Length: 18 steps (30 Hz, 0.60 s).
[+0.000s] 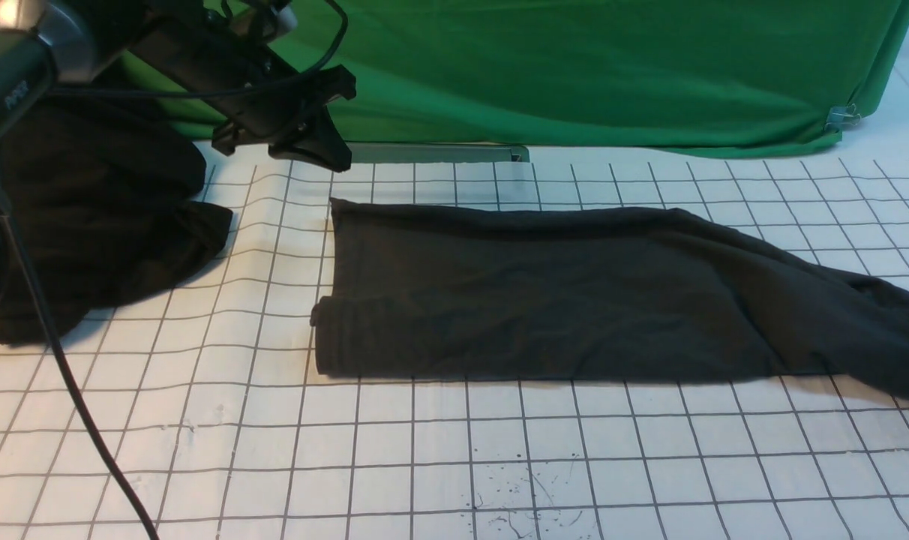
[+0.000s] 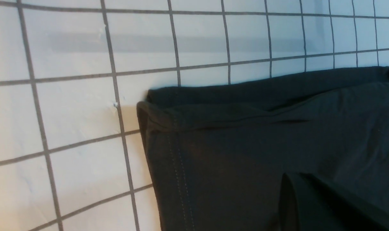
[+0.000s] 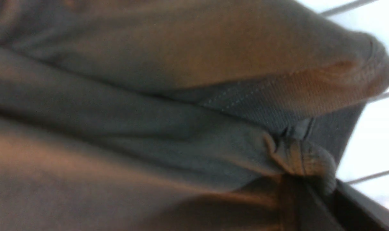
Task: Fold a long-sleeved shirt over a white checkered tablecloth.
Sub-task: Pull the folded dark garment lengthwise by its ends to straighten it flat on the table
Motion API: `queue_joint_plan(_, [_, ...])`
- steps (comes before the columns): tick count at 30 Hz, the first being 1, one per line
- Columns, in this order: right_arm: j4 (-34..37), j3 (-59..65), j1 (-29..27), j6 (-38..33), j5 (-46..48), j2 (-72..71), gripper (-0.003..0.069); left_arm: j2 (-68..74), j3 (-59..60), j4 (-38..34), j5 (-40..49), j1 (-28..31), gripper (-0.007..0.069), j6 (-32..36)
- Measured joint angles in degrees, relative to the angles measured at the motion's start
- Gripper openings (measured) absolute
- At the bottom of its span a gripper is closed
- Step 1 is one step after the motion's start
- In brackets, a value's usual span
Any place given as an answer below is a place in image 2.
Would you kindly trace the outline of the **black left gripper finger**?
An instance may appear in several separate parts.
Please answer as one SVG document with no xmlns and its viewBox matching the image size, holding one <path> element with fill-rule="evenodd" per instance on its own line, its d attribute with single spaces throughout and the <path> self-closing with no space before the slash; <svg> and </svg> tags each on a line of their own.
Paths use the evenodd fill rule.
<svg viewBox="0 0 389 231">
<path fill-rule="evenodd" d="M 281 231 L 389 231 L 389 214 L 338 184 L 284 173 L 278 203 Z"/>
</svg>

